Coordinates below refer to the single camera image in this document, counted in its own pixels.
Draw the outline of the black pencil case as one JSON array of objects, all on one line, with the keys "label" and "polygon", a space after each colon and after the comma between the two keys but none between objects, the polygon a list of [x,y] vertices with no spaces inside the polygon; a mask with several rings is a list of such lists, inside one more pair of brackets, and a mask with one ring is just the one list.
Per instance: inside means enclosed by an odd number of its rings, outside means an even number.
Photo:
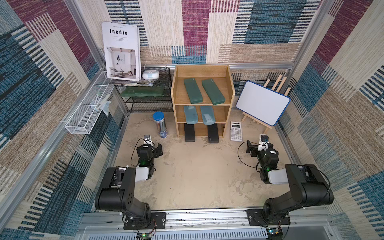
[{"label": "black pencil case", "polygon": [[195,125],[184,124],[185,142],[191,143],[196,141]]},{"label": "black pencil case", "polygon": [[219,131],[217,124],[208,125],[208,140],[210,144],[219,143]]}]

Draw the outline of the dark green pencil case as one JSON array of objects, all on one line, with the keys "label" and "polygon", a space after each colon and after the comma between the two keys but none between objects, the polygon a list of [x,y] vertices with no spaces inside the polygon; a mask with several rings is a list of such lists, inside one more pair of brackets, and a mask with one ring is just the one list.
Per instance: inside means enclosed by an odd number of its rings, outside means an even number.
[{"label": "dark green pencil case", "polygon": [[203,96],[195,78],[184,79],[184,85],[191,104],[198,104],[203,102]]},{"label": "dark green pencil case", "polygon": [[219,105],[225,102],[226,99],[224,95],[213,79],[203,80],[202,85],[213,105]]}]

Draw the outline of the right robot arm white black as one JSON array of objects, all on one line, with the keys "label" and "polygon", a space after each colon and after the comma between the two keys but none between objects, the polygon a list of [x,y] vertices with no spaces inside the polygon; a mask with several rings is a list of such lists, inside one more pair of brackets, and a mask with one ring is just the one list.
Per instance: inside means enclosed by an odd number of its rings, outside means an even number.
[{"label": "right robot arm white black", "polygon": [[289,186],[279,197],[267,199],[261,209],[247,210],[250,226],[289,224],[289,213],[300,208],[330,205],[334,201],[328,177],[315,165],[286,164],[278,169],[279,152],[269,142],[246,141],[246,153],[257,158],[255,169],[266,185]]}]

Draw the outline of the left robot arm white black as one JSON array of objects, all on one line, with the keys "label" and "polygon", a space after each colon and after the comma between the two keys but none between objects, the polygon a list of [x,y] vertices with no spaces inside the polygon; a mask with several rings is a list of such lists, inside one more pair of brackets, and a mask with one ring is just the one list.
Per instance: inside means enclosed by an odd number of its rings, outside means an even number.
[{"label": "left robot arm white black", "polygon": [[122,214],[124,230],[156,230],[166,226],[166,213],[153,213],[148,203],[135,198],[135,186],[152,178],[155,158],[163,155],[163,146],[147,142],[137,147],[139,157],[136,167],[107,168],[96,195],[97,210]]}]

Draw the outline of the light blue pencil case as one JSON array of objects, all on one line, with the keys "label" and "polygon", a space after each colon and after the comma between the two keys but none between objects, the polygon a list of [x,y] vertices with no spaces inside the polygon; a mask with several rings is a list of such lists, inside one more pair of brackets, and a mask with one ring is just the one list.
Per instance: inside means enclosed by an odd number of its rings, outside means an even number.
[{"label": "light blue pencil case", "polygon": [[201,114],[203,123],[207,126],[213,125],[216,122],[214,110],[212,106],[201,106]]},{"label": "light blue pencil case", "polygon": [[184,106],[184,113],[186,118],[186,123],[188,125],[194,125],[198,123],[199,118],[195,106]]}]

